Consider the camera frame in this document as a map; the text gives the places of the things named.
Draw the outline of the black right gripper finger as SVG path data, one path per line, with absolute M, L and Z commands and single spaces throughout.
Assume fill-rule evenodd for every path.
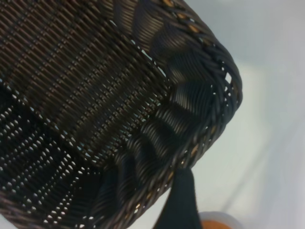
M 194 177 L 190 168 L 176 171 L 173 185 L 155 229 L 201 229 Z

